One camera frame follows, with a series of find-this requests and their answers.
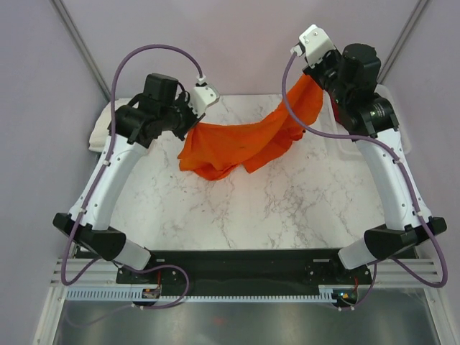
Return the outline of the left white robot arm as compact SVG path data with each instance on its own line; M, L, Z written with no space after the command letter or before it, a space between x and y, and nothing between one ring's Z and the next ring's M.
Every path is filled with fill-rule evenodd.
M143 92L111 115L109 135L86 187L68 212L55 214L53 226L100 258L131 267L141 282L152 282L158 266L150 251L111 227L116 202L151 143L163 132L184 140L218 99L203 75L187 91L176 78L149 74Z

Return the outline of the orange t shirt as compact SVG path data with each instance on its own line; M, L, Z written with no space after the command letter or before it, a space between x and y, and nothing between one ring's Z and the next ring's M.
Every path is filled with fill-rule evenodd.
M305 129L281 102L263 120L252 124L197 124L178 155L179 168L214 181L242 166L248 173L284 155Z

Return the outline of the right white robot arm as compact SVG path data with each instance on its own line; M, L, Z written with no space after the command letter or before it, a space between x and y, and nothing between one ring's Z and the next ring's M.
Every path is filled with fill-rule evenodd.
M353 137L372 174L385 222L339 250L329 265L336 282L347 282L355 268L385 260L446 231L421 198L405 160L400 125L391 102L376 91L381 61L376 50L354 43L339 52L328 44L305 54L309 75L336 105L339 123Z

